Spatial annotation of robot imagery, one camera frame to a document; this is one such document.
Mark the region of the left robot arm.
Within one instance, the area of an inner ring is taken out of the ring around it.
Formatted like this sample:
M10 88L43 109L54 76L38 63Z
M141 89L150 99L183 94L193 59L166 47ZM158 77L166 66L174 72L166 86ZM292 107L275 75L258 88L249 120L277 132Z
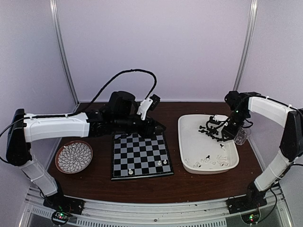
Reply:
M155 109L160 98L152 95L139 105L135 96L125 91L113 92L109 102L98 110L59 115L26 114L15 111L8 132L5 162L19 167L38 186L58 210L68 206L60 184L49 175L31 154L31 143L36 140L64 137L101 137L113 132L138 133L151 138L158 129L166 130L160 122L147 113Z

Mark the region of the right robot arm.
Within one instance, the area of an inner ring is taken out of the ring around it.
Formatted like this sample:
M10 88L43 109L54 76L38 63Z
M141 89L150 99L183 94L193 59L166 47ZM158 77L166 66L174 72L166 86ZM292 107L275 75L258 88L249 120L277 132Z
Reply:
M263 126L258 123L259 129L253 132L253 135L259 133L256 138L265 143L264 148L273 145L271 151L276 151L276 155L261 175L247 187L247 195L243 197L242 203L252 209L264 198L266 191L284 177L295 160L302 156L303 111L257 92L230 91L224 100L232 111L222 129L224 141L234 140L251 114L256 114L256 119L269 121Z

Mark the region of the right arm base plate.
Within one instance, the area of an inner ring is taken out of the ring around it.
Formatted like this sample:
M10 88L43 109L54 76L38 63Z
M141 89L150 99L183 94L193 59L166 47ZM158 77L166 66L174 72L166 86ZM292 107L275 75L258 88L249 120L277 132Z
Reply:
M246 196L229 198L226 201L227 208L230 214L244 212L248 210L257 209L267 205L266 199L261 199L259 201L249 201Z

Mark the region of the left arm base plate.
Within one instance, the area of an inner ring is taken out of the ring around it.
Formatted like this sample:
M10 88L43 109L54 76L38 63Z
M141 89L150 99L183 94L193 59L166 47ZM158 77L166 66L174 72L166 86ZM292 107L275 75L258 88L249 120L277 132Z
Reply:
M62 194L54 194L45 196L43 205L56 211L63 211L68 214L81 215L85 201L81 199L71 198Z

